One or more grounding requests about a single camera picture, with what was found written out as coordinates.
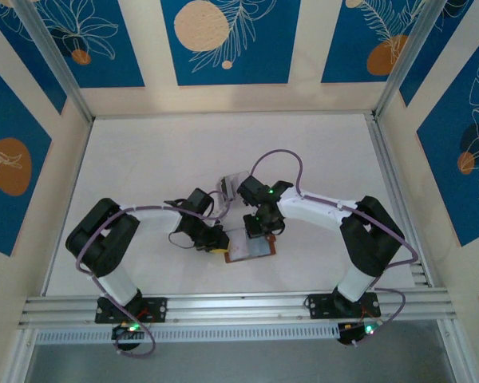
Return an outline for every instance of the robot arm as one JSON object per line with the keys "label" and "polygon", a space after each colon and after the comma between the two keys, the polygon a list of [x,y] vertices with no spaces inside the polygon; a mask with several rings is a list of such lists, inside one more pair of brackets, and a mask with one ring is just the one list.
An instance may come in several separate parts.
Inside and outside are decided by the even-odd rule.
{"label": "robot arm", "polygon": [[[369,227],[368,222],[350,210],[362,211],[383,223],[402,238],[403,234],[383,206],[373,197],[360,202],[331,199],[306,191],[298,191],[284,181],[272,188],[249,176],[238,189],[245,203],[257,207],[255,215],[245,215],[243,220],[251,238],[283,230],[285,219],[299,219],[340,233],[353,263],[337,286],[338,304],[342,298],[357,302],[372,282],[381,277],[401,244],[379,227]],[[318,201],[326,200],[330,204]]]}
{"label": "robot arm", "polygon": [[[229,246],[229,238],[221,225],[208,226],[202,219],[188,214],[206,212],[212,204],[208,193],[197,188],[187,199],[166,204],[166,208],[134,210],[119,216],[92,242],[81,260],[106,293],[134,315],[143,308],[142,294],[121,265],[134,235],[184,232],[198,251],[225,252]],[[100,200],[71,232],[65,247],[78,257],[91,235],[124,208],[109,198]]]}

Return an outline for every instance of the white floor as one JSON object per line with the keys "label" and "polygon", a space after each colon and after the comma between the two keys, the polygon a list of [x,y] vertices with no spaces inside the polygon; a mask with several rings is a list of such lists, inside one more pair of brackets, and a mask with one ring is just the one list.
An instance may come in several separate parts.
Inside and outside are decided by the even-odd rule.
{"label": "white floor", "polygon": [[[103,197],[124,205],[157,204],[215,189],[220,176],[250,170],[265,152],[289,148],[303,159],[302,189],[341,199],[390,202],[363,115],[244,113],[97,120],[53,265],[48,295],[97,294],[74,268],[67,235]],[[294,182],[289,155],[268,157],[256,171],[266,184]],[[181,250],[166,235],[138,237],[123,264],[145,294],[331,290],[350,265],[342,237],[287,221],[277,255],[226,264],[222,255]],[[396,259],[409,258],[400,250]],[[412,287],[410,268],[386,272],[378,286]]]}

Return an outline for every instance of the mounting plate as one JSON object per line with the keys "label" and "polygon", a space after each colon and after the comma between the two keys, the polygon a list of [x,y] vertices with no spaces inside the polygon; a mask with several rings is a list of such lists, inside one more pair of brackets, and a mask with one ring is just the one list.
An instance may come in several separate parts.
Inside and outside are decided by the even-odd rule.
{"label": "mounting plate", "polygon": [[[165,323],[165,317],[167,315],[167,298],[142,298],[140,306],[142,307],[142,310],[137,316],[141,322]],[[120,312],[115,306],[107,306],[105,308],[103,304],[100,304],[100,300],[98,299],[94,321],[98,324],[120,324],[122,322],[131,322],[131,319]]]}
{"label": "mounting plate", "polygon": [[360,318],[362,310],[365,310],[372,318],[382,316],[376,293],[365,293],[356,303],[352,303],[349,311],[340,310],[334,303],[335,295],[310,294],[306,302],[306,308],[311,313],[311,319],[343,319]]}

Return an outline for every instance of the orange circle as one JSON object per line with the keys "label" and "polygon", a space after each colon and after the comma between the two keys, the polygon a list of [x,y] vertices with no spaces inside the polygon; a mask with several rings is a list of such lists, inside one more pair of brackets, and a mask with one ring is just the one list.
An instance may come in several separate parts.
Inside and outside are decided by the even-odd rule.
{"label": "orange circle", "polygon": [[20,156],[11,166],[5,162],[0,163],[0,189],[13,197],[18,197],[29,187],[32,176],[32,160],[29,149],[15,138],[0,140],[0,153],[8,157]]}
{"label": "orange circle", "polygon": [[396,60],[406,44],[408,36],[399,34],[374,48],[367,59],[367,70],[375,76],[386,76],[392,72]]}
{"label": "orange circle", "polygon": [[345,0],[345,3],[348,8],[356,8],[362,4],[362,0]]}
{"label": "orange circle", "polygon": [[475,161],[472,153],[463,152],[457,159],[457,168],[460,169],[460,172],[463,174],[468,175],[475,167]]}
{"label": "orange circle", "polygon": [[212,2],[194,0],[174,18],[177,39],[193,52],[207,52],[221,46],[229,36],[225,14]]}
{"label": "orange circle", "polygon": [[80,64],[80,65],[90,64],[90,55],[87,52],[85,52],[84,50],[75,49],[71,53],[71,57],[73,58],[73,60],[75,60],[75,62],[77,64]]}

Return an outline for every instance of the enclosure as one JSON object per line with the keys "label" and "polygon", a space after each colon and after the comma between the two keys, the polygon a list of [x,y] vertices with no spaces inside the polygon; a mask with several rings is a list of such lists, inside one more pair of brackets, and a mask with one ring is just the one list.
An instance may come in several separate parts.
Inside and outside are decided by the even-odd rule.
{"label": "enclosure", "polygon": [[[352,266],[338,228],[288,219],[240,262],[139,231],[121,265],[164,318],[153,355],[116,355],[69,234],[102,198],[137,213],[274,149],[305,192],[374,196],[417,251],[376,282],[383,329],[362,308],[369,341],[342,345],[350,321],[307,305]],[[255,170],[298,174],[287,153]],[[479,0],[0,0],[0,381],[132,375],[479,381]]]}

